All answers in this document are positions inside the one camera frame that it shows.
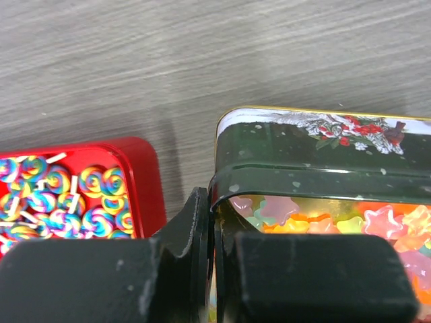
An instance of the swirl lollipop print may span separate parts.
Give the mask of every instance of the swirl lollipop print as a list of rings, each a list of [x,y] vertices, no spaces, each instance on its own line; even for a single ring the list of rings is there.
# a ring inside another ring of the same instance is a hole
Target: swirl lollipop print
[[[96,237],[107,237],[114,231],[114,217],[102,207],[94,207],[84,214],[82,225],[84,229],[94,233]]]
[[[102,197],[102,206],[109,214],[117,215],[121,211],[127,210],[129,208],[129,201],[125,196],[115,200],[104,196]]]
[[[126,193],[126,183],[120,168],[111,168],[103,173],[102,193],[104,196],[116,197],[119,199]]]
[[[79,189],[88,197],[96,199],[102,196],[103,172],[99,167],[91,166],[79,175]]]
[[[133,220],[130,211],[123,211],[115,217],[115,224],[126,234],[133,233]]]
[[[27,203],[24,199],[8,193],[0,199],[0,220],[16,221],[20,217],[21,210],[26,207]]]
[[[81,231],[82,223],[79,215],[68,214],[66,210],[56,209],[49,216],[53,224],[51,230],[62,238],[77,238]]]
[[[70,193],[63,193],[59,196],[59,200],[57,202],[57,207],[59,209],[69,210],[72,205],[73,199],[76,199],[76,195]],[[86,202],[82,198],[82,196],[78,197],[78,203],[76,204],[75,211],[71,213],[75,213],[78,215],[83,215],[86,210]]]
[[[43,239],[49,239],[53,236],[51,228],[54,226],[50,220],[49,215],[45,213],[36,213],[33,215],[38,220],[38,227],[36,231]]]
[[[114,230],[109,236],[108,239],[130,239],[130,235],[126,234],[120,230]]]
[[[6,228],[6,234],[9,239],[15,241],[36,239],[40,237],[36,230],[27,225],[20,224],[14,224],[11,227]]]
[[[48,192],[35,191],[27,200],[32,209],[41,213],[51,212],[57,204],[55,195]]]
[[[43,157],[29,156],[21,164],[21,176],[29,182],[37,182],[45,178],[48,164]]]
[[[61,167],[54,166],[46,176],[46,185],[49,190],[55,194],[63,194],[69,192],[70,189],[70,174]]]
[[[20,172],[20,164],[15,158],[0,159],[0,181],[12,183]]]
[[[29,182],[23,178],[17,178],[12,183],[7,183],[7,188],[13,196],[20,198],[29,197],[36,188],[36,183]]]

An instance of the lollipop pattern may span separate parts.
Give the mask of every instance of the lollipop pattern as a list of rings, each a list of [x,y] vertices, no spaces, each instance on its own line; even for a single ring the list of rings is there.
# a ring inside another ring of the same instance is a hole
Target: lollipop pattern
[[[103,173],[102,193],[111,198],[126,194],[126,183],[120,168],[111,168]]]
[[[133,233],[133,220],[130,211],[123,211],[115,217],[115,224],[126,234]]]
[[[20,165],[15,158],[0,159],[0,181],[12,183],[20,172]]]
[[[54,194],[48,192],[33,192],[28,198],[28,204],[36,212],[51,212],[57,203]]]
[[[49,221],[53,224],[52,231],[62,238],[76,238],[81,231],[79,215],[69,214],[63,209],[54,210],[49,216]]]
[[[29,156],[21,164],[21,176],[29,182],[37,182],[45,178],[48,164],[43,157]]]
[[[102,196],[102,171],[99,167],[91,166],[82,171],[79,176],[79,189],[88,197],[96,199]]]
[[[46,183],[49,190],[55,194],[68,192],[70,189],[69,172],[61,166],[54,166],[46,177]]]
[[[84,229],[94,233],[96,237],[107,237],[114,230],[114,217],[102,207],[94,207],[82,218]]]

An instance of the star-shaped candy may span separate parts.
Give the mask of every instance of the star-shaped candy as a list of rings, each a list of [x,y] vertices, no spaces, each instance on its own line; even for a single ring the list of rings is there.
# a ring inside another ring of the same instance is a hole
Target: star-shaped candy
[[[253,210],[251,209],[253,201],[251,199],[247,197],[233,196],[229,201],[235,211],[243,217],[251,217],[253,215]]]
[[[308,234],[339,234],[339,230],[334,226],[331,218],[323,219],[322,221],[310,222]]]
[[[430,241],[430,235],[422,234],[421,236],[411,236],[409,234],[400,237],[393,245],[398,252],[419,250],[424,244]]]
[[[342,234],[361,234],[365,221],[361,217],[352,217],[349,220],[339,221],[337,229]]]
[[[403,236],[404,226],[395,221],[393,208],[390,205],[382,207],[377,211],[367,210],[364,212],[366,234],[374,234],[385,239],[398,239]]]
[[[283,225],[290,215],[299,212],[299,206],[287,196],[265,196],[267,204],[261,209],[262,217],[273,217]]]
[[[274,234],[304,234],[310,224],[307,221],[295,221],[288,219],[284,225],[274,227]]]
[[[409,234],[412,236],[431,232],[431,212],[425,205],[420,205],[403,218],[403,223],[409,227]]]

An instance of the candy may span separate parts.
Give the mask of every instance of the candy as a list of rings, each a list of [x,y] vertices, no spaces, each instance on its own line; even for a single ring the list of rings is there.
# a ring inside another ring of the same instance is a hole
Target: candy
[[[6,228],[6,234],[15,241],[39,238],[39,234],[35,229],[20,224]]]
[[[308,234],[339,234],[339,230],[334,226],[331,218],[322,221],[310,222]]]
[[[76,238],[81,231],[81,219],[79,215],[69,214],[64,209],[56,209],[49,215],[53,224],[51,230],[62,238]]]
[[[108,239],[130,239],[131,236],[120,230],[114,230],[108,236]]]
[[[405,234],[402,223],[395,221],[393,208],[390,205],[377,211],[365,211],[366,225],[364,232],[374,234],[386,239],[398,239]]]
[[[115,217],[115,224],[126,234],[133,233],[133,220],[130,211],[123,211]]]
[[[126,193],[126,183],[120,168],[111,168],[103,173],[102,193],[106,196],[122,196]]]
[[[0,181],[12,183],[20,172],[20,165],[15,158],[0,159]]]
[[[429,234],[422,234],[421,236],[402,236],[393,245],[394,249],[398,252],[405,252],[409,250],[419,250],[424,244],[430,241]]]
[[[82,171],[79,176],[79,189],[88,197],[96,199],[102,195],[102,170],[91,166]]]
[[[364,224],[361,217],[352,217],[350,220],[338,222],[337,228],[342,234],[361,234]]]
[[[26,207],[25,200],[12,196],[10,193],[5,194],[0,199],[0,220],[16,221],[20,217],[21,210]]]
[[[21,175],[24,180],[37,182],[45,178],[48,164],[43,157],[29,156],[21,164]]]
[[[431,258],[417,251],[406,251],[399,254],[404,268],[415,274],[421,289],[431,289]]]
[[[25,198],[33,193],[36,189],[36,184],[23,178],[16,178],[12,183],[7,183],[7,188],[13,196]]]
[[[79,196],[78,194],[61,194],[59,196],[59,200],[57,201],[57,207],[59,209],[69,210],[73,206],[73,202],[76,203],[75,210],[70,210],[69,213],[74,213],[78,215],[84,214],[84,212],[86,211],[86,202],[84,201],[82,196]]]
[[[307,221],[295,221],[288,219],[284,225],[274,227],[274,234],[304,234],[307,232],[310,224]]]
[[[290,215],[299,212],[299,206],[286,196],[265,196],[267,204],[261,210],[262,217],[273,217],[284,225]]]
[[[49,190],[55,194],[63,194],[70,189],[69,172],[61,166],[53,166],[46,176]]]
[[[28,198],[28,204],[36,212],[51,212],[57,203],[55,195],[48,192],[34,191]]]
[[[112,200],[104,196],[102,197],[102,206],[109,214],[116,215],[123,210],[127,210],[129,208],[129,202],[125,197]]]
[[[33,215],[38,220],[37,232],[43,239],[49,239],[53,236],[51,228],[54,224],[51,222],[49,215],[45,213],[35,213]]]
[[[431,233],[431,212],[425,205],[420,205],[403,218],[403,223],[409,227],[410,235]]]
[[[253,201],[246,197],[233,196],[229,199],[230,204],[234,207],[235,211],[243,217],[251,217],[253,215]]]
[[[114,230],[114,217],[102,207],[94,207],[84,214],[82,218],[83,227],[94,232],[96,237],[107,237]]]

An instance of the black holder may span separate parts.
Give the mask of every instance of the black holder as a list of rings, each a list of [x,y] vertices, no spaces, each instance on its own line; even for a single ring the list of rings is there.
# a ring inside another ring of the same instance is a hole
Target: black holder
[[[410,323],[418,303],[374,236],[265,235],[196,188],[144,240],[33,240],[0,262],[0,322]]]

